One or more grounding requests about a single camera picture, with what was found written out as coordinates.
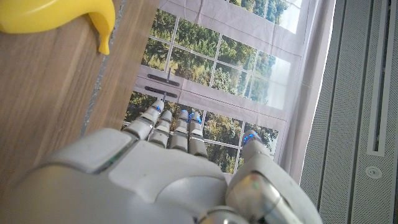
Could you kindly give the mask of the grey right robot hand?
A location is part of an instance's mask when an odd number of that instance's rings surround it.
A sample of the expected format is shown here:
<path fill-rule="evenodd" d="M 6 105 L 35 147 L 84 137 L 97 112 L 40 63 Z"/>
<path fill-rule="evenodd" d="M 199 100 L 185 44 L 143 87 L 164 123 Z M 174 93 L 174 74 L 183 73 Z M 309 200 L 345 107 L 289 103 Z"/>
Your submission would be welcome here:
<path fill-rule="evenodd" d="M 300 186 L 254 131 L 231 177 L 211 162 L 200 115 L 158 100 L 130 125 L 103 128 L 29 171 L 1 204 L 2 223 L 320 223 Z"/>

